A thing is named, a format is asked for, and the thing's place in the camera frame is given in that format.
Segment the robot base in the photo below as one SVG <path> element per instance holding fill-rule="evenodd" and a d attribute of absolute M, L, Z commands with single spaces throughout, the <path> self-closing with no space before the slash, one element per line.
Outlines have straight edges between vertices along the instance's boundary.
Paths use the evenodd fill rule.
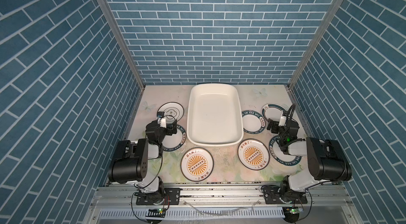
<path fill-rule="evenodd" d="M 285 176 L 281 181 L 281 186 L 263 186 L 261 188 L 264 193 L 265 203 L 267 205 L 272 204 L 307 204 L 307 198 L 304 192 L 293 191 L 289 187 L 289 176 Z"/>
<path fill-rule="evenodd" d="M 170 205 L 179 205 L 180 188 L 164 188 L 164 183 L 160 177 L 158 178 L 158 190 L 139 195 L 136 201 L 137 205 L 159 205 L 166 196 L 169 196 Z"/>

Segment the plate with black rim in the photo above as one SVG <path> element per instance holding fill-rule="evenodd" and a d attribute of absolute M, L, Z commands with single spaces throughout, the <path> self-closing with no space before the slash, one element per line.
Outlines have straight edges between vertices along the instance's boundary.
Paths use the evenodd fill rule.
<path fill-rule="evenodd" d="M 242 125 L 246 133 L 258 134 L 265 129 L 265 119 L 254 110 L 244 110 L 242 112 Z"/>
<path fill-rule="evenodd" d="M 185 143 L 186 130 L 180 125 L 176 125 L 176 128 L 176 134 L 167 135 L 162 141 L 162 149 L 166 152 L 178 150 Z"/>
<path fill-rule="evenodd" d="M 268 122 L 269 119 L 272 121 L 279 121 L 281 119 L 282 111 L 286 111 L 281 105 L 275 103 L 267 103 L 262 107 L 261 113 L 263 118 Z"/>
<path fill-rule="evenodd" d="M 295 166 L 297 165 L 300 160 L 302 160 L 302 156 L 295 156 L 295 155 L 286 155 L 284 154 L 278 145 L 279 136 L 274 136 L 269 141 L 269 151 L 275 160 L 285 166 Z"/>
<path fill-rule="evenodd" d="M 238 158 L 251 170 L 264 169 L 269 163 L 269 152 L 259 140 L 246 139 L 238 146 Z"/>
<path fill-rule="evenodd" d="M 182 105 L 176 102 L 165 103 L 158 111 L 164 111 L 166 116 L 166 122 L 172 123 L 173 121 L 179 121 L 185 112 Z"/>
<path fill-rule="evenodd" d="M 200 182 L 210 176 L 214 160 L 204 148 L 192 148 L 185 153 L 180 162 L 180 170 L 187 180 Z"/>

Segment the floral tablecloth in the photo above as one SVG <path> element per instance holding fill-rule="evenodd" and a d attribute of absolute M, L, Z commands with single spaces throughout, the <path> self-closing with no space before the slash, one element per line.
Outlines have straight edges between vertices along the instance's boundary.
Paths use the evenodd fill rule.
<path fill-rule="evenodd" d="M 177 102 L 185 109 L 185 114 L 178 124 L 186 129 L 188 116 L 188 103 L 190 91 L 193 85 L 151 85 L 145 88 L 134 123 L 131 127 L 129 140 L 145 138 L 145 126 L 156 119 L 156 112 L 165 103 Z M 262 107 L 267 103 L 278 104 L 288 109 L 292 104 L 283 85 L 235 85 L 240 97 L 241 110 L 255 110 L 261 113 Z M 294 114 L 293 118 L 298 121 L 300 129 L 298 137 L 306 137 L 302 125 Z M 254 138 L 269 149 L 269 141 L 275 134 L 264 130 L 259 134 L 244 132 L 243 140 Z M 196 147 L 188 139 L 178 150 L 163 153 L 163 165 L 159 176 L 164 183 L 192 183 L 187 180 L 181 170 L 180 161 L 191 148 Z M 266 168 L 255 171 L 243 166 L 237 155 L 238 144 L 227 147 L 205 147 L 214 160 L 214 168 L 211 175 L 201 183 L 212 182 L 255 182 L 255 181 L 280 181 L 286 175 L 293 175 L 307 168 L 307 158 L 303 157 L 297 165 L 285 166 L 279 163 L 272 155 Z M 156 174 L 161 160 L 149 160 L 148 171 Z"/>

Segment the plate with orange sunburst design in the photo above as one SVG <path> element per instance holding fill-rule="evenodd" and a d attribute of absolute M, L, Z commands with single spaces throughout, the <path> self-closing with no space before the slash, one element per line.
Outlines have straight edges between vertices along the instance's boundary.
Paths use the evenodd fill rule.
<path fill-rule="evenodd" d="M 190 181 L 200 182 L 213 171 L 213 157 L 203 148 L 192 148 L 182 157 L 180 170 Z"/>
<path fill-rule="evenodd" d="M 247 168 L 261 170 L 269 163 L 269 152 L 261 141 L 247 139 L 238 146 L 238 158 Z"/>

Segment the blue brick tile wall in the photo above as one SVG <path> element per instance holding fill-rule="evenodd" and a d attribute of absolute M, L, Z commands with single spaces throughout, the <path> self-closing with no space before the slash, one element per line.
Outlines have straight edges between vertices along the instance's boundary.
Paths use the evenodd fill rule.
<path fill-rule="evenodd" d="M 139 91 L 95 0 L 0 0 L 0 223 L 82 221 Z"/>
<path fill-rule="evenodd" d="M 108 0 L 146 84 L 286 84 L 331 0 Z"/>
<path fill-rule="evenodd" d="M 294 94 L 319 138 L 337 139 L 365 223 L 405 223 L 406 0 L 344 0 Z"/>

